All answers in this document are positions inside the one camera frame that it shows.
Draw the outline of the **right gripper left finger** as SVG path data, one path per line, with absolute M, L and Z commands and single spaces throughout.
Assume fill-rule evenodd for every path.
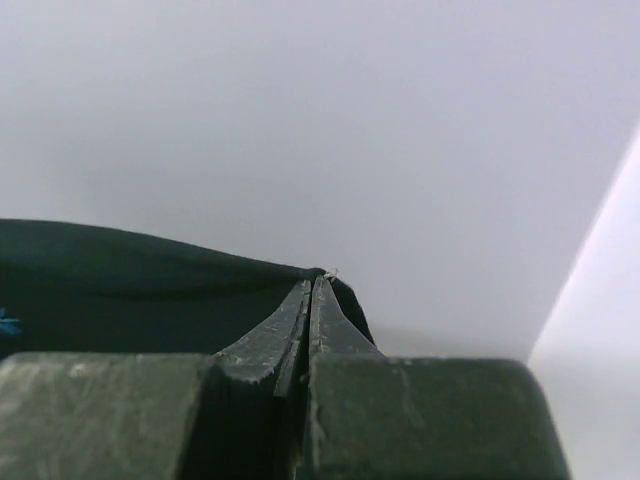
M 5 479 L 291 479 L 311 285 L 213 355 L 20 353 L 1 364 Z

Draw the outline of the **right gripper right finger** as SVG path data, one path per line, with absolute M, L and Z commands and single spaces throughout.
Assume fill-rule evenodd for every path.
M 307 479 L 567 479 L 543 389 L 521 362 L 388 357 L 313 287 Z

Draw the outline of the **black t shirt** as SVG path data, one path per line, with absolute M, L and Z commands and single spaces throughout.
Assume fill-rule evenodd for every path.
M 213 354 L 321 275 L 147 234 L 5 219 L 1 353 Z

